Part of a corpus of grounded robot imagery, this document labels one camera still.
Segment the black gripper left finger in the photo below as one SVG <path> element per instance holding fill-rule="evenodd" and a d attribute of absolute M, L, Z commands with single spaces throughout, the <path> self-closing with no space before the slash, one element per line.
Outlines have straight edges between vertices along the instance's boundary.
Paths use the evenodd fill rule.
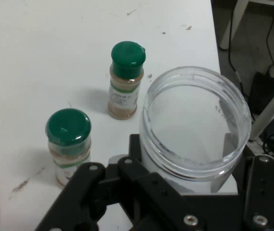
<path fill-rule="evenodd" d="M 107 167 L 82 164 L 37 226 L 39 231 L 97 231 L 107 206 L 120 204 L 134 231 L 205 231 L 206 220 L 158 173 L 141 163 L 137 134 L 129 154 Z"/>

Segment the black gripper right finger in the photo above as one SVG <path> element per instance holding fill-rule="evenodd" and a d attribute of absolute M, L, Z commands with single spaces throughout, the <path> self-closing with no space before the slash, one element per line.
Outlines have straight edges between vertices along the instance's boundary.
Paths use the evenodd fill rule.
<path fill-rule="evenodd" d="M 228 231 L 274 231 L 274 157 L 245 147 L 233 172 L 238 205 L 227 206 Z"/>

